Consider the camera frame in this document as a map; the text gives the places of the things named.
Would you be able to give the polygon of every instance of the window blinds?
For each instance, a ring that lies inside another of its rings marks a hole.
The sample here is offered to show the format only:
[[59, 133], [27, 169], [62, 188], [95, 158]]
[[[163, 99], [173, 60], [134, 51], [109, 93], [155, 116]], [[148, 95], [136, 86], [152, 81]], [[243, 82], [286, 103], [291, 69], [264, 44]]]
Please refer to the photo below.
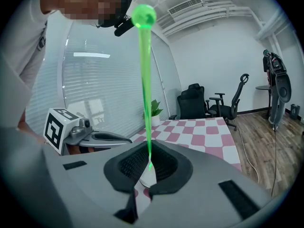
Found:
[[[73, 23], [62, 74], [66, 108], [89, 118], [94, 129], [130, 137], [144, 127], [136, 28], [116, 37], [113, 28], [98, 29]], [[160, 117], [168, 119], [153, 56], [151, 75], [152, 100], [161, 102]]]
[[181, 95], [181, 83], [169, 46], [152, 33], [153, 54], [161, 75], [167, 99], [169, 115], [180, 114], [177, 97]]
[[60, 50], [64, 46], [65, 32], [70, 21], [56, 12], [49, 16], [47, 23], [46, 54], [32, 89], [32, 97], [26, 108], [26, 122], [31, 129], [42, 135], [50, 107], [59, 105], [57, 94], [57, 66]]

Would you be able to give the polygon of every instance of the green ball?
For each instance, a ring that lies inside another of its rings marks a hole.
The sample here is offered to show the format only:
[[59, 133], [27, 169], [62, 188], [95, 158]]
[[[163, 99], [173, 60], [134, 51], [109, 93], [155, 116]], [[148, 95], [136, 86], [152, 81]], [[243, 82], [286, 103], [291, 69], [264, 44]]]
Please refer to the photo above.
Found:
[[138, 5], [132, 15], [132, 23], [137, 28], [151, 28], [156, 22], [156, 12], [153, 7], [141, 4]]

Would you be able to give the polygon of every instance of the person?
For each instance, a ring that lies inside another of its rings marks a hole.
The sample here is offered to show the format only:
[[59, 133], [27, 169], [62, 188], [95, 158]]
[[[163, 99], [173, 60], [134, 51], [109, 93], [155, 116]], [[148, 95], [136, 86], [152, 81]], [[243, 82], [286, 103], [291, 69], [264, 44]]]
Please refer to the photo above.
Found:
[[[51, 12], [59, 10], [68, 19], [97, 21], [103, 27], [113, 26], [115, 18], [125, 16], [132, 0], [24, 0], [8, 22], [0, 39], [0, 59], [32, 89], [46, 50], [46, 29]], [[19, 130], [47, 144], [26, 123], [25, 110]]]
[[271, 113], [268, 120], [270, 124], [273, 126], [273, 130], [276, 131], [285, 112], [285, 103], [279, 100], [279, 93], [276, 88], [276, 80], [275, 80], [276, 75], [271, 73], [269, 68], [270, 52], [266, 49], [264, 50], [263, 54], [264, 54], [263, 57], [264, 72], [267, 73], [268, 83], [269, 83], [269, 87], [271, 88], [271, 94], [272, 94]]

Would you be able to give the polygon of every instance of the white pot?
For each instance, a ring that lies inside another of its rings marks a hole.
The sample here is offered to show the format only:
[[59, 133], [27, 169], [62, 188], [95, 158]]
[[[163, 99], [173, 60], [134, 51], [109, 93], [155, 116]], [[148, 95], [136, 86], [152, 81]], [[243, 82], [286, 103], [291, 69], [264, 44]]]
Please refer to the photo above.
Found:
[[159, 115], [151, 117], [151, 126], [152, 127], [157, 127], [160, 124], [161, 124], [161, 121], [160, 121], [160, 116]]

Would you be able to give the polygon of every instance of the air vent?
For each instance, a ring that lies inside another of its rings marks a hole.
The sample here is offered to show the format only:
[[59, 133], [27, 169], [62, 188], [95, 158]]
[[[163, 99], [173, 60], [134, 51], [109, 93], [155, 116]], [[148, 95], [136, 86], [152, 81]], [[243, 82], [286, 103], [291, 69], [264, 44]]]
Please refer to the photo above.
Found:
[[185, 10], [187, 8], [192, 8], [192, 7], [197, 7], [197, 6], [202, 6], [202, 0], [189, 0], [189, 1], [186, 1], [186, 2], [183, 2], [171, 9], [168, 10], [168, 12], [171, 14], [171, 15], [174, 15], [182, 10]]

